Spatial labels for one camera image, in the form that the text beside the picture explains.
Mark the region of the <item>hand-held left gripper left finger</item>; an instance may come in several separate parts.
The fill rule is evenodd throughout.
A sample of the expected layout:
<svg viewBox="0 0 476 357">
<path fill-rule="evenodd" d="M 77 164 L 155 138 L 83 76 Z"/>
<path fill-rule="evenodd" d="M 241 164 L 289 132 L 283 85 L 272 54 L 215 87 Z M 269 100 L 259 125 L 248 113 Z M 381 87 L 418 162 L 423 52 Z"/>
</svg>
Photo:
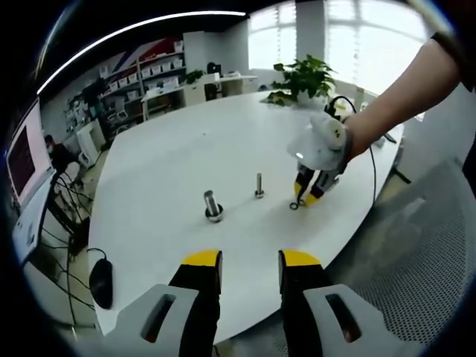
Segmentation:
<svg viewBox="0 0 476 357">
<path fill-rule="evenodd" d="M 106 336 L 107 356 L 211 356 L 220 317 L 222 252 L 184 258 L 167 285 L 123 309 Z"/>
</svg>

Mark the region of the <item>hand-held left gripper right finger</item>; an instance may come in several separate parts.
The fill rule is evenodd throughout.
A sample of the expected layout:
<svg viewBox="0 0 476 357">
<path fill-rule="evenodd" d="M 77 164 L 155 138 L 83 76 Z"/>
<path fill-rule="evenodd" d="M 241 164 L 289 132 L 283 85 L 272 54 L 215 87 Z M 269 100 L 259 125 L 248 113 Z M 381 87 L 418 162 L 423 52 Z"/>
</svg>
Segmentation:
<svg viewBox="0 0 476 357">
<path fill-rule="evenodd" d="M 290 356 L 405 356 L 408 344 L 383 314 L 343 284 L 333 285 L 311 254 L 278 252 L 281 315 Z"/>
</svg>

